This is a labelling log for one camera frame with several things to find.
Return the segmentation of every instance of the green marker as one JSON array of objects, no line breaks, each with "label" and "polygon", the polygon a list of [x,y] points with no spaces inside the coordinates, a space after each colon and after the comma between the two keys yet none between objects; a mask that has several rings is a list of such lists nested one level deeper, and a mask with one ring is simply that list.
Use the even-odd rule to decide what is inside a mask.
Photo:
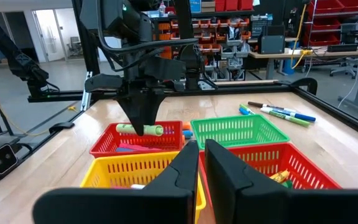
[{"label": "green marker", "polygon": [[278,117],[278,118],[282,118],[282,119],[285,119],[285,120],[287,120],[287,121],[291,121],[291,122],[294,122],[294,123],[296,123],[296,124],[300,124],[300,125],[302,125],[302,126],[304,126],[304,127],[308,127],[308,126],[310,125],[310,123],[307,122],[307,121],[303,121],[303,120],[298,119],[298,118],[293,118],[293,117],[287,116],[287,115],[285,115],[285,114],[281,114],[281,113],[278,113],[278,112],[274,112],[274,111],[273,111],[273,108],[263,107],[263,108],[261,108],[260,110],[261,110],[262,112],[268,113],[268,114],[273,115],[273,116],[276,116],[276,117]]},{"label": "green marker", "polygon": [[[164,133],[164,128],[161,125],[143,125],[144,134],[161,136]],[[117,124],[116,131],[118,133],[136,134],[134,127],[131,124]]]},{"label": "green marker", "polygon": [[240,107],[246,111],[248,111],[249,114],[255,114],[252,110],[250,110],[246,105],[240,104]]},{"label": "green marker", "polygon": [[286,182],[282,183],[282,185],[288,189],[292,189],[292,181],[291,180],[287,180]]}]

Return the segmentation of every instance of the yellow basket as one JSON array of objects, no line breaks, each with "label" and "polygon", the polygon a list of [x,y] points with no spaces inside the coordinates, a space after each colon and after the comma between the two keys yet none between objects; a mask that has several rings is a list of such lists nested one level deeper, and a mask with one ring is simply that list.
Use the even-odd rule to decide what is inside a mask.
[{"label": "yellow basket", "polygon": [[[97,158],[87,171],[81,187],[130,188],[132,184],[147,185],[171,163],[178,153],[175,151]],[[197,181],[196,224],[200,212],[206,206],[200,174]]]}]

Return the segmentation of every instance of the green object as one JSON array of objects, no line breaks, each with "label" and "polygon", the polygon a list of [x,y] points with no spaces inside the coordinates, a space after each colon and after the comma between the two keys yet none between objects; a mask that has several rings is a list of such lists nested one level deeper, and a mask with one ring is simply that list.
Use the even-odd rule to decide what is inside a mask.
[{"label": "green object", "polygon": [[290,138],[264,116],[230,116],[191,121],[198,147],[205,149],[205,140],[214,139],[223,147],[250,146],[287,142]]},{"label": "green object", "polygon": [[282,183],[282,185],[288,189],[292,189],[292,187],[293,187],[291,180],[287,180],[286,182]]},{"label": "green object", "polygon": [[255,113],[254,113],[252,110],[250,110],[250,109],[248,108],[248,106],[246,106],[246,105],[240,104],[240,107],[241,107],[242,109],[248,111],[249,114],[255,114]]},{"label": "green object", "polygon": [[[116,131],[118,133],[136,134],[134,127],[131,124],[117,124]],[[164,128],[161,125],[144,125],[144,134],[161,136],[164,133]]]},{"label": "green object", "polygon": [[285,119],[287,121],[294,122],[294,123],[302,125],[304,127],[308,127],[310,125],[310,122],[303,121],[302,119],[298,119],[298,118],[293,118],[291,116],[287,116],[285,114],[281,114],[281,113],[278,113],[278,112],[275,112],[275,111],[270,111],[269,114],[273,115],[273,116],[276,116],[276,117],[279,117],[279,118],[283,118],[283,119]]}]

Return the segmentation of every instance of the yellow object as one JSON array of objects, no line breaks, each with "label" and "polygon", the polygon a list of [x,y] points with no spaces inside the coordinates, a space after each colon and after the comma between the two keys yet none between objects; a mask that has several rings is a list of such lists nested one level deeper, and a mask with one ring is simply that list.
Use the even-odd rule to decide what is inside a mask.
[{"label": "yellow object", "polygon": [[[164,128],[161,125],[143,125],[144,134],[161,136],[164,133]],[[134,127],[131,124],[117,124],[116,131],[118,133],[136,134]]]},{"label": "yellow object", "polygon": [[303,56],[305,56],[305,55],[304,55],[304,54],[303,54],[303,55],[301,55],[301,57],[299,58],[298,62],[295,64],[295,66],[294,66],[294,67],[292,67],[292,69],[295,69],[295,68],[296,68],[296,66],[298,66],[298,65],[299,65],[299,63],[301,63]]},{"label": "yellow object", "polygon": [[76,110],[75,106],[69,106],[67,109],[78,113],[78,111]]},{"label": "yellow object", "polygon": [[301,50],[301,54],[303,55],[311,55],[313,53],[312,50]]},{"label": "yellow object", "polygon": [[302,11],[302,16],[301,16],[301,22],[299,23],[298,35],[296,36],[295,44],[293,45],[293,49],[292,49],[291,64],[290,64],[290,65],[292,65],[292,62],[293,62],[293,53],[294,53],[294,51],[295,51],[295,49],[296,49],[296,43],[298,42],[299,36],[301,35],[301,30],[302,30],[302,25],[303,25],[303,17],[305,16],[306,7],[307,7],[307,5],[305,4],[305,5],[303,6],[303,11]]},{"label": "yellow object", "polygon": [[21,133],[23,134],[26,134],[28,136],[40,136],[40,135],[43,135],[45,133],[49,133],[49,129],[45,130],[45,131],[42,131],[41,133],[38,133],[38,134],[31,134],[31,133],[28,133],[27,131],[24,131],[23,129],[19,128],[15,123],[13,123],[13,121],[8,117],[8,115],[5,113],[4,109],[2,108],[1,104],[0,104],[0,111],[1,113],[6,117],[7,121],[13,125],[17,130],[19,130]]},{"label": "yellow object", "polygon": [[[147,185],[171,163],[178,153],[179,152],[176,151],[97,158],[92,162],[91,167],[87,171],[81,183],[81,187],[130,188],[132,184]],[[158,163],[161,164],[160,168],[153,166],[153,164]],[[142,169],[131,170],[131,167],[142,167]],[[200,175],[198,175],[196,224],[200,217],[200,212],[205,206],[205,194]]]},{"label": "yellow object", "polygon": [[290,175],[289,171],[283,171],[283,172],[278,172],[276,174],[274,174],[273,176],[271,176],[270,178],[274,181],[276,181],[277,183],[282,183],[285,181],[285,179],[288,178],[288,176]]}]

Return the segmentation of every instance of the desk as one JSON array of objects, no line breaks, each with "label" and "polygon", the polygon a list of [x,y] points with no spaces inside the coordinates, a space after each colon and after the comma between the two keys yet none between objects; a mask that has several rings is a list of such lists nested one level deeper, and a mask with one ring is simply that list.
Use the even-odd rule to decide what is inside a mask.
[{"label": "desk", "polygon": [[[266,117],[339,185],[358,188],[358,132],[294,93],[169,97],[162,102],[157,119],[190,121],[232,116],[239,114],[240,103],[248,101],[276,104],[315,116],[317,122],[309,128]],[[88,153],[90,147],[109,123],[124,121],[128,119],[116,101],[98,101],[75,120],[72,129],[60,132],[1,180],[0,223],[32,223],[32,206],[44,192],[78,187],[93,160]],[[198,223],[214,223],[209,205],[201,212]]]},{"label": "desk", "polygon": [[[289,48],[285,48],[284,54],[260,54],[258,52],[249,52],[248,56],[251,56],[256,59],[268,59],[266,66],[266,79],[271,80],[274,76],[274,60],[282,60],[291,58],[291,54],[289,53]],[[340,58],[340,57],[353,57],[358,56],[358,51],[355,52],[327,52],[326,50],[316,50],[316,54],[319,57],[325,58]],[[315,54],[305,55],[305,57],[313,58],[317,57]],[[293,58],[300,58],[301,54],[293,54]]]}]

